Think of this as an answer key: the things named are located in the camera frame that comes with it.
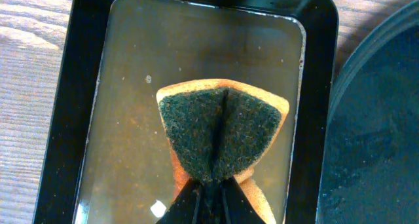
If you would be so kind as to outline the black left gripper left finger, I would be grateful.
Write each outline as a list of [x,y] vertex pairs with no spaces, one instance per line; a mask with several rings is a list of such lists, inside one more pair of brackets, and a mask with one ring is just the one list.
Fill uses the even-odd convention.
[[213,223],[213,185],[190,179],[156,224]]

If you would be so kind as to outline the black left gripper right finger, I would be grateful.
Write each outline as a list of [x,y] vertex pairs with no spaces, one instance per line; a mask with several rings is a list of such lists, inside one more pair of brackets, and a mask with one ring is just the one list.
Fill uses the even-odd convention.
[[214,201],[216,223],[265,224],[233,177],[221,182]]

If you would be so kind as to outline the orange green scrub sponge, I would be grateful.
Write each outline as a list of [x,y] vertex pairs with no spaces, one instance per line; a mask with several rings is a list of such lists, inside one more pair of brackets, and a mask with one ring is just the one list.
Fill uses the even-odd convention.
[[253,180],[255,165],[274,143],[289,102],[262,88],[229,79],[200,79],[158,90],[156,100],[170,144],[174,198],[194,179],[213,185],[233,177],[265,223],[275,217]]

